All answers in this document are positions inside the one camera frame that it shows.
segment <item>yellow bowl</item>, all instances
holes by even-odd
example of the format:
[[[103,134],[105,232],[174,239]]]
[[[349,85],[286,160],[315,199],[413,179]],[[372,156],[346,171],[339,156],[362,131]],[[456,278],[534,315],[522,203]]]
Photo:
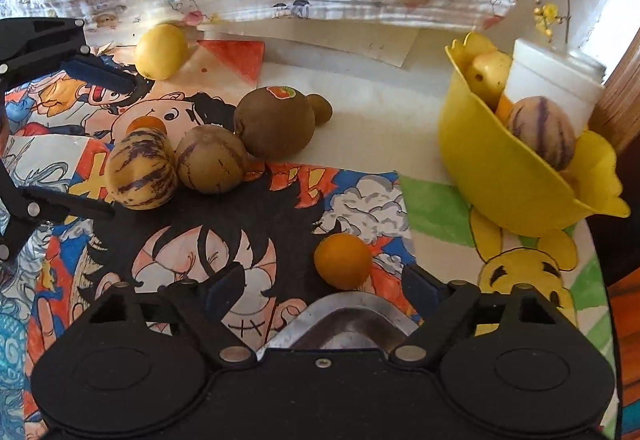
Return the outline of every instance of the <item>yellow bowl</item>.
[[[532,237],[565,229],[591,214],[627,217],[616,153],[603,137],[582,133],[561,176],[471,92],[466,68],[477,55],[494,50],[489,39],[476,33],[445,48],[454,71],[438,140],[442,161],[463,196],[504,229]]]

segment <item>silver bolt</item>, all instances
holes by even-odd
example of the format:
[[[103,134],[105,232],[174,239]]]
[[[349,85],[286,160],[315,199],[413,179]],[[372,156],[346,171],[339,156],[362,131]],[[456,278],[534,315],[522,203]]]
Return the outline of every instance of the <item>silver bolt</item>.
[[[411,344],[400,346],[395,351],[395,354],[398,359],[404,360],[404,362],[418,362],[427,356],[425,349],[420,346],[412,346]]]
[[[244,362],[251,357],[251,352],[244,346],[228,346],[220,350],[220,359],[225,362]]]
[[[329,368],[331,364],[331,360],[329,359],[316,359],[317,368]]]
[[[36,217],[38,214],[40,214],[40,206],[35,201],[32,201],[29,205],[27,205],[27,212],[31,217]]]

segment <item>white cup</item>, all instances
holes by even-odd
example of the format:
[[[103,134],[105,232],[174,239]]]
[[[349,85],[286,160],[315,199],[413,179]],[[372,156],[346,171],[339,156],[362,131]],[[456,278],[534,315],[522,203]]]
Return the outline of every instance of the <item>white cup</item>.
[[[559,55],[517,39],[504,95],[513,103],[530,96],[552,100],[568,116],[575,135],[580,136],[604,93],[605,71],[599,61],[577,50]]]

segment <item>lemon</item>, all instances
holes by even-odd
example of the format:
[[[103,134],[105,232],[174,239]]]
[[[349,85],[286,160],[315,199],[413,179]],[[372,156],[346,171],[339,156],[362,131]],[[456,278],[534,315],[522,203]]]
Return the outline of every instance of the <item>lemon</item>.
[[[166,80],[187,60],[187,46],[187,39],[177,26],[154,26],[138,41],[136,69],[151,80]]]
[[[320,277],[338,290],[355,290],[369,277],[371,253],[354,235],[340,233],[324,238],[314,252]]]

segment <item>cartoon ear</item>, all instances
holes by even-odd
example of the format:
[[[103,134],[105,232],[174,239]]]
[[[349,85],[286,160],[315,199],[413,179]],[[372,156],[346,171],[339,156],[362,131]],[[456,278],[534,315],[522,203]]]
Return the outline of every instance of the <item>cartoon ear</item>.
[[[480,258],[486,263],[502,251],[502,229],[475,207],[469,211],[469,225]]]
[[[184,93],[181,91],[174,91],[172,93],[167,93],[166,95],[162,95],[160,99],[161,100],[184,100]]]
[[[562,230],[552,230],[538,240],[538,250],[549,254],[560,270],[568,272],[578,264],[578,250],[574,240]]]

